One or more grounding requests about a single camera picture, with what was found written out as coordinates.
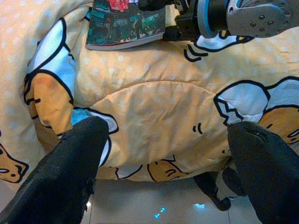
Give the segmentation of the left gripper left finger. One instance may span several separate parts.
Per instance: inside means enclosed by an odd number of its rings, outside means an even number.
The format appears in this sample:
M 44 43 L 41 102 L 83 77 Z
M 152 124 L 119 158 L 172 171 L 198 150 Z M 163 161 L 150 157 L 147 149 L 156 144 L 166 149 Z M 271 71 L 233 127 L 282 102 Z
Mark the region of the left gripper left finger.
M 2 224 L 79 224 L 94 193 L 108 124 L 97 116 L 65 132 L 0 214 Z

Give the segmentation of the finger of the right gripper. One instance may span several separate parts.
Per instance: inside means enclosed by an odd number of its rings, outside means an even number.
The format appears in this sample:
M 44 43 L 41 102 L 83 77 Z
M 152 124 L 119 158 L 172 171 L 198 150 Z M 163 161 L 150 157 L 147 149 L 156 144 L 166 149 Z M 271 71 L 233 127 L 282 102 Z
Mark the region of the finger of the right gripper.
M 168 26 L 165 28 L 163 40 L 166 42 L 179 42 L 181 41 L 181 35 L 177 26 Z
M 138 7 L 142 11 L 156 11 L 169 4 L 168 0 L 139 0 Z

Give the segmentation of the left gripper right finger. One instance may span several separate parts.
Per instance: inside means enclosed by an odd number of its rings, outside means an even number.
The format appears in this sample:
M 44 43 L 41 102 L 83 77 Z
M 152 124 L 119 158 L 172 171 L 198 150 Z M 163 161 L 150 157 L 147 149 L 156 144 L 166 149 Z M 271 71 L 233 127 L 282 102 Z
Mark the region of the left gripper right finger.
M 254 122 L 228 126 L 237 172 L 263 224 L 299 222 L 299 156 L 277 134 Z

